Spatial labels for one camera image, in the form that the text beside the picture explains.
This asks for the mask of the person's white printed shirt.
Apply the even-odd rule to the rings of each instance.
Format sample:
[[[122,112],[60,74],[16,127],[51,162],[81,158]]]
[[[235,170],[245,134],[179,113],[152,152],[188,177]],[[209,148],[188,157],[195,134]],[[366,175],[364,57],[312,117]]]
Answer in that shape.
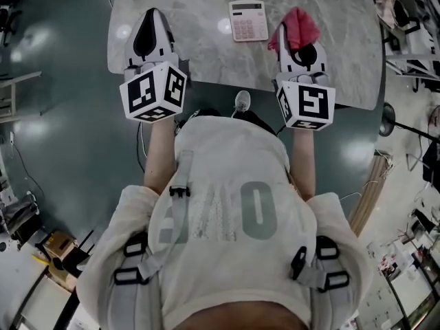
[[[304,201],[292,151],[250,122],[175,135],[162,194],[128,186],[78,279],[102,330],[338,330],[373,271],[332,192]]]

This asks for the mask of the person's black trousers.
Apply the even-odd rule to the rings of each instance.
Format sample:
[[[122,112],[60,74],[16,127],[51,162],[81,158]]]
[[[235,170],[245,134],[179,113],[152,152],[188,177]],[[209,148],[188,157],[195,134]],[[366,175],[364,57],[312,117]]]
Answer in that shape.
[[[194,112],[192,115],[190,115],[186,120],[182,120],[180,122],[175,123],[175,135],[179,133],[179,131],[183,128],[185,123],[187,121],[191,120],[192,118],[200,117],[200,116],[217,116],[222,117],[221,113],[217,111],[216,109],[198,109],[196,112]],[[265,129],[266,131],[270,132],[273,135],[276,135],[276,133],[273,131],[273,129],[266,124],[262,119],[260,119],[253,111],[247,110],[244,112],[234,112],[232,114],[232,118],[236,118],[239,120],[244,120],[247,122],[250,122],[252,124],[255,124],[258,127],[261,127],[262,129]]]

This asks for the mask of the brown cardboard box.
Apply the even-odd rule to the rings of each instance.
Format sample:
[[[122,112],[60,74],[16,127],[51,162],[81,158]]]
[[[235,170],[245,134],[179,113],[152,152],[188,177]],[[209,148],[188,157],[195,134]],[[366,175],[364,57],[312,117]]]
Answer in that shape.
[[[41,242],[37,243],[35,247],[43,253],[48,261],[52,259],[63,259],[78,247],[77,240],[70,234],[61,230],[55,230],[49,233]]]

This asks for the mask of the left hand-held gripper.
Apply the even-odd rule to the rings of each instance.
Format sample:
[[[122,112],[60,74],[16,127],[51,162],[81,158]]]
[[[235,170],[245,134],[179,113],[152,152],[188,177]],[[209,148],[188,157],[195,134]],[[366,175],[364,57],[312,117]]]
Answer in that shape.
[[[127,51],[137,57],[153,51],[153,16],[157,42],[165,54],[146,60],[128,59],[120,95],[125,117],[154,123],[183,112],[188,76],[179,68],[174,52],[173,33],[165,15],[158,9],[147,10],[137,21],[126,42]]]

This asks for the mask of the pink calculator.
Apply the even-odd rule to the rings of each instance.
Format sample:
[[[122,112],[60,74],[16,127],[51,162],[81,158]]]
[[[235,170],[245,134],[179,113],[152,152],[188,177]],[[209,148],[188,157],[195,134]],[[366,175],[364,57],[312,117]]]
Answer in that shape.
[[[268,36],[265,4],[259,0],[229,2],[230,24],[235,42],[266,41]]]

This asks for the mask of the bundle of wooden slats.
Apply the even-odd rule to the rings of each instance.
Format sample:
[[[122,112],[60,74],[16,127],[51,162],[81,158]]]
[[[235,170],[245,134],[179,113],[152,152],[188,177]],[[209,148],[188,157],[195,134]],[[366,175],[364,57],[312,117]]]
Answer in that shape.
[[[359,200],[348,217],[349,225],[357,237],[361,235],[369,220],[392,167],[392,156],[383,151],[375,150],[367,181],[361,189]]]

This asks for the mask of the person's right forearm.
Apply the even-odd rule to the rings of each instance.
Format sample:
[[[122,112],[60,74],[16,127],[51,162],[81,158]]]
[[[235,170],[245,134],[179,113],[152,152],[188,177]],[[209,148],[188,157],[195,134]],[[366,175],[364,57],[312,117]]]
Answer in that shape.
[[[304,201],[308,201],[315,196],[316,164],[313,131],[293,130],[290,174]]]

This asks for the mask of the black standing fan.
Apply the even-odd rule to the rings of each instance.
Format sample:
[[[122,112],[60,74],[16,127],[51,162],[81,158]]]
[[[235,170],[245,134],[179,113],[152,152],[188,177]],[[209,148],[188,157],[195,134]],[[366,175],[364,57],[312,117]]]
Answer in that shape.
[[[379,127],[379,135],[384,138],[388,137],[393,132],[395,127],[399,127],[401,129],[410,131],[411,133],[415,133],[420,137],[426,138],[437,144],[440,144],[440,139],[438,137],[431,136],[428,133],[420,131],[419,129],[406,126],[405,124],[397,122],[396,114],[393,106],[385,102],[382,109],[382,119]]]

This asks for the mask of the pink cloth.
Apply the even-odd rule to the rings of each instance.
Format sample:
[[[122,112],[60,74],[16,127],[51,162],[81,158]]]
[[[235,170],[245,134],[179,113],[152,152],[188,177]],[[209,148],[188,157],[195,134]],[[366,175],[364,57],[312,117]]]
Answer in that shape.
[[[320,30],[310,14],[299,7],[292,8],[280,22],[272,35],[267,49],[279,52],[279,29],[285,26],[289,47],[294,52],[302,49],[308,44],[315,43],[320,38]]]

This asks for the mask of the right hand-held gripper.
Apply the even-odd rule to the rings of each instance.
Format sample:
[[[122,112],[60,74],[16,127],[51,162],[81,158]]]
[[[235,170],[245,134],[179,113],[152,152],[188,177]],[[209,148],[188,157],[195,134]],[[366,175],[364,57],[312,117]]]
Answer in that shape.
[[[284,23],[278,28],[278,61],[280,70],[276,76],[278,100],[285,126],[291,129],[320,131],[333,123],[336,90],[329,86],[327,53],[324,47],[313,45],[311,73],[293,74],[293,60]]]

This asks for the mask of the person's white shoe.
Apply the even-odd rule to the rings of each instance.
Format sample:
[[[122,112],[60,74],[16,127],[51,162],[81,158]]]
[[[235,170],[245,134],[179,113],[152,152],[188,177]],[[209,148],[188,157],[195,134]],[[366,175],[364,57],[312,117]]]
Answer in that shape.
[[[236,114],[245,113],[249,110],[251,104],[250,93],[246,90],[240,90],[234,100],[234,111],[231,115],[233,118]]]

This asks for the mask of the person's left forearm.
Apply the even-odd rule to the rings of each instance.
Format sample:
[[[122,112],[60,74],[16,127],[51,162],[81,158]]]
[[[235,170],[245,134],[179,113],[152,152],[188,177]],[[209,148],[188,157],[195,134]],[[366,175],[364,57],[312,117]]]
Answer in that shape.
[[[162,194],[175,173],[175,119],[155,122],[148,146],[144,185]]]

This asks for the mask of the white metal frame rack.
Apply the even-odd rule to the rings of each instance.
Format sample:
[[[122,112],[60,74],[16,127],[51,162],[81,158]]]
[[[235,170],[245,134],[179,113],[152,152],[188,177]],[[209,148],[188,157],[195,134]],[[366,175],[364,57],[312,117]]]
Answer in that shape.
[[[440,42],[417,21],[407,30],[383,25],[386,66],[398,76],[440,81]]]

